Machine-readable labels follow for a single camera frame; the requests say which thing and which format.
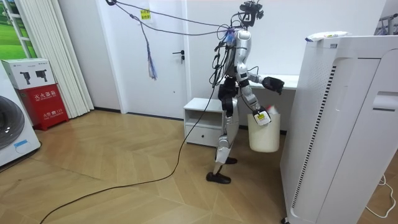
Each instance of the white air purifier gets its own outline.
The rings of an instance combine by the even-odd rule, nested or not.
[[[398,36],[307,43],[280,162],[282,223],[357,223],[397,148]]]

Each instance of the white power cable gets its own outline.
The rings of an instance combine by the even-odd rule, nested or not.
[[[368,207],[366,207],[366,209],[368,209],[369,210],[369,212],[371,212],[371,213],[373,213],[373,215],[375,215],[375,216],[377,216],[377,217],[379,217],[379,218],[387,218],[388,217],[388,214],[391,212],[391,210],[396,206],[396,200],[393,198],[393,196],[392,196],[392,193],[394,193],[394,190],[392,189],[392,187],[390,186],[390,185],[388,185],[387,184],[387,181],[386,181],[386,176],[383,174],[383,179],[381,179],[380,180],[382,183],[381,184],[379,184],[379,185],[386,185],[387,187],[389,187],[390,189],[391,189],[391,193],[390,193],[390,198],[392,199],[392,201],[394,202],[393,204],[392,204],[392,207],[387,211],[387,213],[386,213],[386,215],[385,216],[380,216],[380,215],[378,215],[378,214],[376,214],[376,213],[374,213],[374,211],[372,211],[370,208],[368,208]]]

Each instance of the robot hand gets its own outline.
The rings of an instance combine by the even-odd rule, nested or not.
[[[271,122],[271,117],[263,106],[261,106],[257,111],[253,111],[253,117],[260,126]]]
[[[282,80],[279,80],[277,78],[265,77],[262,80],[261,84],[263,85],[264,88],[271,90],[271,91],[275,91],[281,95],[285,82],[283,82]]]

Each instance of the robot leg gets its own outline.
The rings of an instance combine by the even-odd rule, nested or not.
[[[219,184],[231,183],[231,178],[220,174],[224,164],[236,163],[236,159],[230,158],[229,153],[239,130],[238,99],[229,98],[226,100],[224,117],[224,135],[218,139],[218,148],[215,157],[215,167],[212,172],[206,176],[207,181],[217,182]]]

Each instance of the washing machine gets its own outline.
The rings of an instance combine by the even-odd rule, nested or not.
[[[40,147],[30,121],[0,66],[0,166]]]

